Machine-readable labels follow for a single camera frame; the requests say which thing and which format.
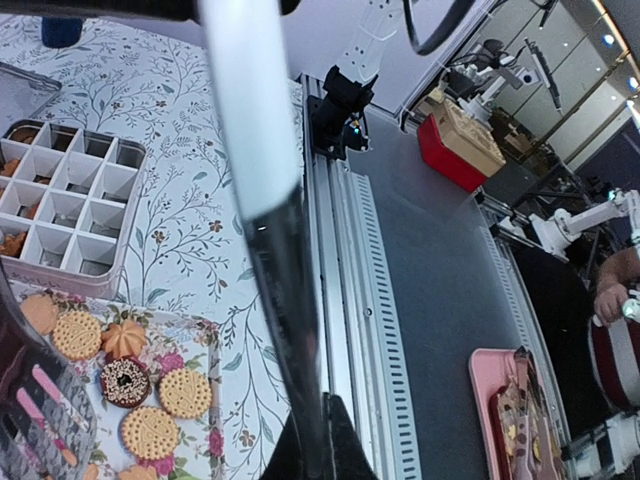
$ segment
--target pink tray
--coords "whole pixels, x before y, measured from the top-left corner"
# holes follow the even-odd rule
[[[496,449],[495,433],[489,414],[491,397],[503,387],[510,375],[516,370],[513,359],[515,350],[478,349],[471,354],[469,371],[473,393],[476,397],[478,415],[484,436],[484,448],[487,452],[489,476],[492,480],[500,480],[500,464]]]

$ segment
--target person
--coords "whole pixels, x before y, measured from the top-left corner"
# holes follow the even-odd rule
[[[600,267],[594,312],[603,327],[590,324],[593,374],[605,397],[620,409],[640,407],[640,324],[623,320],[629,284],[640,279],[635,248],[621,250]]]
[[[640,278],[640,257],[635,248],[613,254],[600,267],[594,311],[610,326],[622,317],[622,306],[629,299],[627,285]]]

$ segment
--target table surface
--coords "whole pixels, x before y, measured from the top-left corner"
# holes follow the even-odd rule
[[[473,197],[428,168],[418,139],[367,117],[369,176],[398,311],[425,478],[487,478],[468,362],[477,348],[521,345]]]
[[[146,147],[116,300],[219,325],[227,479],[258,478],[288,407],[236,215],[204,51],[103,20],[88,20],[74,47],[51,50],[42,45],[39,18],[15,17],[0,25],[0,58],[62,82],[41,118]],[[302,162],[301,96],[292,82]]]

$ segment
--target white grid organizer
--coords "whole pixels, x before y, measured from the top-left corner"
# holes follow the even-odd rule
[[[37,130],[31,144],[11,140]],[[140,199],[145,149],[118,138],[26,120],[0,140],[0,234],[27,232],[9,277],[79,295],[113,298]],[[38,183],[49,179],[49,185]],[[33,207],[37,205],[33,219]]]

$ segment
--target person's hand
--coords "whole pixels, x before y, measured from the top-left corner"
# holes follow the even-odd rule
[[[627,287],[614,283],[598,291],[594,309],[604,326],[610,326],[622,318],[622,306],[629,300]]]

